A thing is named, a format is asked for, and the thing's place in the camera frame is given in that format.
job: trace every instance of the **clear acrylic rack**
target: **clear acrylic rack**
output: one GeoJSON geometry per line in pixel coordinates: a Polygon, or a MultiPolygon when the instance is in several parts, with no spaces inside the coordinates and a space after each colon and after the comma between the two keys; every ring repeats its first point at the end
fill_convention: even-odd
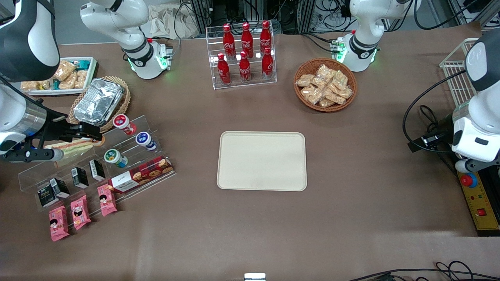
{"type": "Polygon", "coordinates": [[[241,86],[250,86],[250,85],[258,85],[258,84],[268,84],[268,83],[276,83],[276,49],[275,49],[275,32],[273,29],[273,20],[269,21],[269,30],[271,32],[271,56],[273,60],[273,77],[271,80],[264,80],[262,78],[262,56],[261,56],[261,44],[260,44],[260,36],[262,31],[262,22],[250,22],[250,33],[253,38],[253,57],[249,58],[251,68],[251,79],[247,83],[242,83],[240,79],[240,52],[242,51],[242,32],[243,32],[243,23],[235,23],[231,25],[231,32],[234,36],[234,45],[236,47],[236,60],[227,60],[227,64],[229,65],[229,72],[231,75],[231,84],[224,86],[221,83],[221,79],[219,78],[219,71],[217,69],[217,63],[219,59],[217,58],[218,53],[224,52],[224,44],[223,44],[223,35],[224,30],[222,26],[211,26],[206,28],[206,47],[208,49],[208,63],[210,64],[210,72],[212,75],[212,84],[213,89],[223,89],[223,88],[231,88],[231,87],[241,87],[241,86]]]}
{"type": "MultiPolygon", "coordinates": [[[[92,147],[89,151],[85,152],[83,155],[76,158],[71,163],[68,163],[62,167],[56,167],[53,162],[42,162],[23,172],[20,172],[18,174],[18,179],[21,191],[24,193],[33,194],[39,212],[48,212],[57,207],[65,205],[68,214],[68,223],[70,225],[73,222],[71,212],[68,211],[70,209],[70,203],[85,194],[87,195],[87,207],[90,217],[100,214],[101,205],[99,202],[97,187],[106,185],[108,180],[112,177],[125,173],[126,171],[135,168],[147,161],[153,160],[156,157],[164,156],[165,158],[168,158],[165,152],[162,150],[162,147],[156,136],[156,127],[148,122],[144,115],[132,120],[131,122],[134,123],[137,127],[137,131],[134,135],[126,135],[122,130],[115,128],[103,134],[103,136],[105,137],[105,141],[102,146],[92,147]],[[140,132],[148,132],[151,135],[152,139],[157,144],[157,148],[154,151],[147,151],[143,146],[139,146],[136,143],[136,135],[140,132]],[[127,157],[128,164],[126,167],[119,168],[104,161],[105,152],[111,148],[117,149],[122,155],[127,157]],[[106,176],[105,180],[97,181],[92,177],[89,165],[89,161],[92,159],[96,159],[102,164],[106,176]],[[87,188],[80,188],[73,185],[71,169],[75,167],[79,167],[85,170],[89,184],[87,188]],[[71,195],[67,198],[58,198],[58,202],[50,206],[42,207],[38,198],[37,191],[47,186],[50,179],[53,178],[64,181],[71,195]]],[[[123,194],[115,193],[116,203],[120,203],[122,201],[130,199],[131,197],[149,189],[155,184],[175,175],[175,173],[176,172],[173,170],[169,173],[162,174],[143,185],[139,185],[137,188],[129,192],[123,194]]]]}

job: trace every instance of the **brown tabletop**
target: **brown tabletop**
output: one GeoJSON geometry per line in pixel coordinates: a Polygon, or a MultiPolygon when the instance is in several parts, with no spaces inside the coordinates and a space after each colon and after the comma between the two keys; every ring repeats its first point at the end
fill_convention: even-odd
{"type": "MultiPolygon", "coordinates": [[[[115,43],[61,46],[62,56],[92,56],[99,76],[128,83],[127,114],[159,128],[177,175],[52,242],[47,214],[19,190],[16,175],[28,165],[0,164],[0,279],[215,281],[265,272],[270,281],[341,281],[455,259],[500,275],[500,238],[476,237],[454,175],[436,155],[411,153],[401,130],[410,102],[443,78],[439,62],[480,35],[478,25],[385,34],[375,62],[355,74],[356,99],[335,113],[295,95],[296,69],[327,55],[299,35],[276,36],[276,84],[217,91],[203,39],[183,41],[172,71],[153,80],[138,78],[115,43]],[[304,134],[307,188],[219,189],[225,131],[304,134]]],[[[74,99],[45,104],[68,112],[74,99]]],[[[438,118],[454,108],[446,85],[421,103],[438,118]]],[[[424,131],[415,108],[408,132],[424,131]]]]}

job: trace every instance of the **red bottle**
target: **red bottle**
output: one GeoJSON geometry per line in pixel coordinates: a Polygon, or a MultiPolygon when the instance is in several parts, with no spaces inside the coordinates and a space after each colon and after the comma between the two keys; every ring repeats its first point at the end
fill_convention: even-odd
{"type": "Polygon", "coordinates": [[[249,58],[254,57],[254,38],[250,33],[250,23],[243,23],[243,34],[241,35],[241,48],[249,58]]]}
{"type": "Polygon", "coordinates": [[[252,73],[250,71],[250,62],[247,58],[247,52],[242,50],[240,53],[241,60],[239,61],[239,76],[244,84],[250,81],[252,73]]]}
{"type": "Polygon", "coordinates": [[[273,57],[271,56],[271,48],[264,49],[264,57],[262,58],[262,78],[271,80],[273,78],[273,57]]]}
{"type": "Polygon", "coordinates": [[[224,37],[222,43],[224,44],[225,56],[228,61],[236,60],[235,38],[231,34],[231,26],[226,23],[222,27],[224,29],[224,37]]]}
{"type": "Polygon", "coordinates": [[[231,75],[229,73],[229,65],[228,63],[224,60],[224,54],[219,53],[217,54],[217,57],[219,59],[219,62],[217,63],[217,69],[219,70],[219,77],[220,81],[223,86],[227,86],[231,84],[231,75]]]}
{"type": "Polygon", "coordinates": [[[264,49],[271,48],[271,32],[269,31],[269,21],[262,22],[262,32],[260,33],[260,57],[264,56],[264,49]]]}

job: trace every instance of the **white wire basket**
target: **white wire basket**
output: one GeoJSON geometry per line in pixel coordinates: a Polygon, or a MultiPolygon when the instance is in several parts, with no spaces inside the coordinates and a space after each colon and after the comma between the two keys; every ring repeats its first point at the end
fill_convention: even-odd
{"type": "MultiPolygon", "coordinates": [[[[465,69],[465,58],[467,52],[472,48],[479,38],[468,38],[462,41],[443,61],[439,64],[444,75],[449,77],[465,69]]],[[[459,106],[470,100],[477,94],[476,89],[472,87],[469,77],[464,74],[455,76],[447,81],[455,106],[459,106]]]]}

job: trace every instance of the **round wicker basket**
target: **round wicker basket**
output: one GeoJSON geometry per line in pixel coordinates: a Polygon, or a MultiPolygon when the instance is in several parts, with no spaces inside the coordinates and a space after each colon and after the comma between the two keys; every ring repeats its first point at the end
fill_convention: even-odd
{"type": "Polygon", "coordinates": [[[311,60],[308,60],[304,62],[298,69],[297,72],[295,72],[295,78],[293,79],[293,88],[295,89],[295,93],[297,94],[297,97],[308,107],[321,111],[321,112],[334,112],[334,111],[339,111],[345,107],[347,107],[350,103],[353,102],[354,98],[356,97],[356,94],[358,93],[358,84],[356,82],[356,77],[354,76],[354,73],[345,65],[342,63],[332,59],[332,58],[326,58],[326,57],[318,57],[318,58],[313,58],[311,60]],[[295,81],[297,81],[302,75],[304,74],[313,74],[316,75],[316,71],[320,68],[320,65],[324,64],[330,69],[333,70],[341,70],[345,76],[347,76],[348,81],[347,85],[352,89],[352,96],[348,98],[344,104],[334,104],[329,107],[320,107],[314,104],[309,103],[304,96],[302,96],[301,93],[301,88],[295,84],[295,81]]]}
{"type": "MultiPolygon", "coordinates": [[[[129,91],[129,87],[127,86],[127,83],[125,83],[125,81],[123,81],[122,79],[120,79],[118,77],[104,76],[102,79],[114,82],[116,84],[120,84],[123,87],[123,89],[125,90],[125,95],[123,95],[121,97],[120,102],[116,105],[116,108],[113,111],[112,117],[109,119],[109,121],[106,124],[104,124],[104,126],[102,126],[100,128],[100,132],[104,133],[104,132],[109,131],[111,128],[113,128],[113,119],[115,119],[115,116],[117,116],[118,114],[125,114],[125,112],[127,111],[127,108],[129,107],[129,103],[130,103],[130,91],[129,91]]],[[[76,100],[73,102],[73,105],[71,106],[71,109],[69,110],[69,117],[68,118],[69,118],[69,122],[72,124],[78,124],[78,122],[79,122],[75,118],[75,107],[84,98],[86,92],[87,92],[87,89],[85,89],[76,98],[76,100]]]]}

